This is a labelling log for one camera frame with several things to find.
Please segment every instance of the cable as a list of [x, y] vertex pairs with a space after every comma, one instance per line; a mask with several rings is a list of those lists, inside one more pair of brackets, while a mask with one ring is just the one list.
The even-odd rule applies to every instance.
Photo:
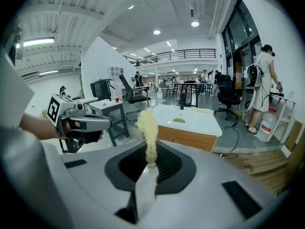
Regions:
[[237, 147], [237, 144], [238, 144], [238, 141], [239, 141], [239, 133], [238, 133], [238, 131], [236, 131], [233, 127], [234, 126], [236, 126], [237, 125], [237, 122], [235, 123], [235, 124], [233, 124], [233, 126], [226, 126], [225, 128], [224, 128], [224, 130], [225, 129], [227, 129], [227, 128], [231, 128], [231, 129], [233, 129], [236, 133], [237, 133], [237, 141], [236, 141], [236, 144], [235, 144], [235, 146], [234, 146], [234, 148], [231, 150], [231, 152], [230, 153], [228, 153], [227, 155], [223, 155], [223, 154], [221, 154], [220, 155], [220, 157], [227, 157], [227, 156], [229, 156], [232, 152], [233, 152], [233, 150]]

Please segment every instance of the ceiling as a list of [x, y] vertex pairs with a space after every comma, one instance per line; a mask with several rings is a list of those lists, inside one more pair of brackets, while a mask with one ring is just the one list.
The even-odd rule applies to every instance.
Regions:
[[[53, 37], [54, 43], [24, 48], [20, 75], [79, 71], [81, 47], [96, 36], [121, 53], [168, 52], [179, 38], [207, 38], [217, 0], [27, 0], [16, 17], [24, 40]], [[192, 27], [191, 22], [200, 22]], [[160, 35], [153, 31], [159, 29]]]

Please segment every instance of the person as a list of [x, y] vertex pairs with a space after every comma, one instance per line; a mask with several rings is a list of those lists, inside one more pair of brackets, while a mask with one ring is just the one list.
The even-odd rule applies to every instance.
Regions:
[[66, 90], [66, 87], [65, 87], [65, 86], [62, 86], [62, 87], [59, 89], [59, 94], [60, 94], [60, 95], [65, 95], [65, 96], [66, 96], [65, 90]]
[[204, 81], [204, 83], [206, 83], [207, 79], [206, 79], [206, 70], [203, 70], [202, 74], [201, 74], [201, 81]]
[[[80, 127], [80, 123], [76, 122], [75, 125]], [[19, 127], [24, 130], [34, 134], [39, 140], [47, 140], [53, 138], [59, 138], [56, 133], [55, 126], [48, 119], [37, 118], [32, 115], [24, 113]], [[69, 123], [63, 125], [63, 130], [66, 134], [72, 131]]]
[[142, 76], [139, 74], [139, 72], [137, 71], [136, 73], [135, 73], [135, 80], [136, 80], [136, 86], [138, 87], [138, 86], [141, 86], [140, 85], [140, 82], [142, 82]]
[[218, 90], [218, 84], [217, 80], [219, 79], [221, 73], [219, 71], [215, 71], [215, 77], [214, 77], [214, 84], [213, 84], [213, 94], [212, 96], [216, 96], [217, 90]]
[[272, 84], [271, 79], [273, 79], [276, 83], [278, 91], [283, 91], [283, 88], [278, 82], [277, 76], [275, 74], [275, 65], [273, 61], [273, 56], [275, 56], [275, 54], [273, 53], [272, 47], [270, 45], [265, 45], [261, 48], [261, 51], [262, 52], [257, 56], [255, 60], [255, 64], [258, 65], [264, 73], [262, 76], [262, 86], [255, 89], [255, 100], [253, 107], [250, 110], [249, 120], [245, 124], [247, 127], [249, 127], [248, 131], [251, 133], [257, 133], [255, 125], [260, 119], [261, 113], [267, 112], [269, 109], [269, 101], [267, 96], [270, 94]]

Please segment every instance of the wooden cabinet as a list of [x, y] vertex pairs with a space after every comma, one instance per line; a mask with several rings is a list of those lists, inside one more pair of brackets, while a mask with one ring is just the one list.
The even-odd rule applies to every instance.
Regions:
[[211, 152], [217, 137], [159, 126], [158, 138]]

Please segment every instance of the white sink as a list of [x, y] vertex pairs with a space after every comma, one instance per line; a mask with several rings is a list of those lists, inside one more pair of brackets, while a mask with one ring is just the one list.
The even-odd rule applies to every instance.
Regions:
[[[221, 136], [223, 132], [213, 114], [197, 112], [196, 108], [179, 106], [158, 105], [153, 108], [157, 118], [157, 124], [168, 128], [178, 129], [187, 132], [200, 133], [205, 135]], [[185, 120], [185, 123], [173, 121], [175, 118]]]

